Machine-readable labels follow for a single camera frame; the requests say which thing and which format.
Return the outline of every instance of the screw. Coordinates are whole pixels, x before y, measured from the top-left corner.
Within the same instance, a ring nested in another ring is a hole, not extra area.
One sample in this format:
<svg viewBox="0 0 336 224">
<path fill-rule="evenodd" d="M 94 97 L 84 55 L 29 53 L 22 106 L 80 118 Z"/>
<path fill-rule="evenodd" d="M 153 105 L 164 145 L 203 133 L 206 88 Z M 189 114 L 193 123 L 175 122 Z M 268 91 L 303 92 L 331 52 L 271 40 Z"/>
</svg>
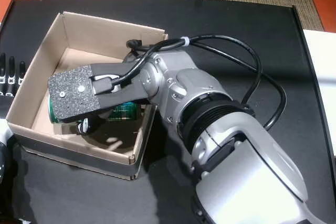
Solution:
<svg viewBox="0 0 336 224">
<path fill-rule="evenodd" d="M 85 90 L 85 87 L 81 85 L 77 89 L 78 89 L 78 92 L 83 92 Z"/>
<path fill-rule="evenodd" d="M 201 178 L 204 179 L 209 173 L 207 171 L 204 171 L 201 173 Z"/>
<path fill-rule="evenodd" d="M 237 148 L 241 144 L 241 141 L 235 141 L 234 147 Z"/>
</svg>

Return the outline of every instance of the white surface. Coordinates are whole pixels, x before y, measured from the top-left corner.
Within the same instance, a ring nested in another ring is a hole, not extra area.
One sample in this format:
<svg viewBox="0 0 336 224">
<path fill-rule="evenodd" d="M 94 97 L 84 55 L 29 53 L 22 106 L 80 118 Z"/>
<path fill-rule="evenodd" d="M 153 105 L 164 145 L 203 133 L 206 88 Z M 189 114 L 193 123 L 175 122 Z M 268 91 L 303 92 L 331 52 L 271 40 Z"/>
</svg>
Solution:
<svg viewBox="0 0 336 224">
<path fill-rule="evenodd" d="M 328 127 L 336 154 L 336 33 L 303 30 L 319 82 Z"/>
<path fill-rule="evenodd" d="M 0 119 L 0 142 L 7 145 L 7 140 L 12 136 L 12 132 L 8 127 L 6 119 Z"/>
</svg>

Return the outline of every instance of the box flap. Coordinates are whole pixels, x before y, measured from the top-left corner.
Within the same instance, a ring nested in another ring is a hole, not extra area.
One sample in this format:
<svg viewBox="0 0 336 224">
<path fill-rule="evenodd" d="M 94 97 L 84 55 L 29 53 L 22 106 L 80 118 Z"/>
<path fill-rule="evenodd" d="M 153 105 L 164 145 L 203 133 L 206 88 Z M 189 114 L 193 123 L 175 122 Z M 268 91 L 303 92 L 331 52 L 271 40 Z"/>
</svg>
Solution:
<svg viewBox="0 0 336 224">
<path fill-rule="evenodd" d="M 55 66 L 67 47 L 64 24 L 61 15 L 58 14 L 27 69 L 24 80 L 28 81 L 23 82 L 14 97 L 7 114 L 8 122 L 31 127 L 47 90 L 48 79 L 41 77 L 49 77 L 54 73 Z"/>
<path fill-rule="evenodd" d="M 117 20 L 63 12 L 69 47 L 122 59 L 130 51 L 125 42 L 143 39 L 144 44 L 165 39 L 162 29 Z"/>
</svg>

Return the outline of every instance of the green can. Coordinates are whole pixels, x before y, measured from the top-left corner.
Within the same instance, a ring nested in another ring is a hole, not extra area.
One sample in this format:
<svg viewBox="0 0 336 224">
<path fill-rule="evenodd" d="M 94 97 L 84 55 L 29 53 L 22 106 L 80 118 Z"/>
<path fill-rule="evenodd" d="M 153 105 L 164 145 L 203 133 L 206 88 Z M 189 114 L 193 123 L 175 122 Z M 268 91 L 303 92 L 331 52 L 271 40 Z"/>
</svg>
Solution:
<svg viewBox="0 0 336 224">
<path fill-rule="evenodd" d="M 126 102 L 112 109 L 107 121 L 136 120 L 139 115 L 139 106 L 133 102 Z"/>
<path fill-rule="evenodd" d="M 50 96 L 48 97 L 48 113 L 49 119 L 51 123 L 63 123 L 61 120 L 58 120 L 55 117 L 53 110 L 53 103 L 50 100 Z M 106 118 L 108 122 L 115 121 L 125 121 L 125 120 L 137 120 L 140 115 L 139 105 L 133 102 L 126 102 L 121 105 L 115 106 L 111 111 L 110 115 Z"/>
</svg>

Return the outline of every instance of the robotic hand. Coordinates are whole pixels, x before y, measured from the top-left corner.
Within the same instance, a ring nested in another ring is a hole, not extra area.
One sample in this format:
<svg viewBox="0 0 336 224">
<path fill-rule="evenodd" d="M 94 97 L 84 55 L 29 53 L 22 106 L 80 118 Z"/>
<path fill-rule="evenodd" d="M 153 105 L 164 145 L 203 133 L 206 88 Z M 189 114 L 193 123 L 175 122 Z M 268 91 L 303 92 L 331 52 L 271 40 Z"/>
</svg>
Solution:
<svg viewBox="0 0 336 224">
<path fill-rule="evenodd" d="M 254 57 L 256 68 L 198 42 L 209 38 L 243 46 Z M 257 73 L 242 104 L 198 69 L 185 51 L 175 50 L 187 44 Z M 201 223 L 323 223 L 306 206 L 307 189 L 297 166 L 267 132 L 281 115 L 286 95 L 262 73 L 250 47 L 219 35 L 170 39 L 149 47 L 132 40 L 128 46 L 134 61 L 91 64 L 50 77 L 50 100 L 60 121 L 73 122 L 124 102 L 147 99 L 159 108 L 170 137 L 181 139 L 192 156 L 194 211 Z M 261 76 L 281 95 L 280 106 L 265 127 L 246 105 Z"/>
</svg>

